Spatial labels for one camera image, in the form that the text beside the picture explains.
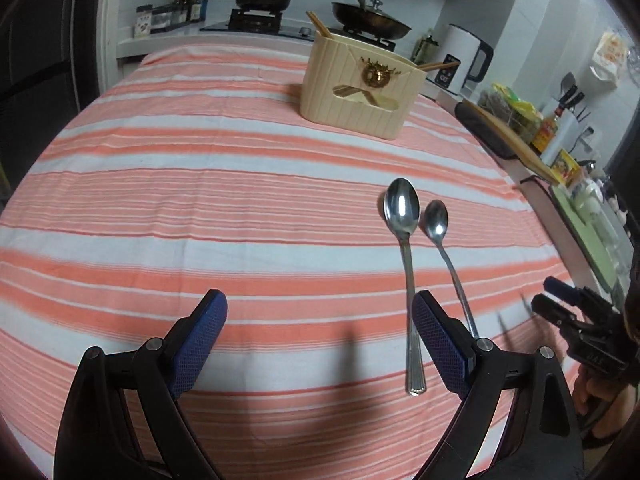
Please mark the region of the right hand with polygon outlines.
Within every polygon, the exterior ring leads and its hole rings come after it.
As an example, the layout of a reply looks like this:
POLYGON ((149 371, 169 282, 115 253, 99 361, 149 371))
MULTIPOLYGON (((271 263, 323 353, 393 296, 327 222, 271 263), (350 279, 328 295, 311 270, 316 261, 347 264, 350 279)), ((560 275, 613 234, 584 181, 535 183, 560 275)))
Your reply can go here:
POLYGON ((581 365, 574 382, 576 413, 587 416, 591 404, 604 405, 602 416, 582 438, 585 451, 623 445, 626 451, 639 449, 639 388, 614 382, 581 365))

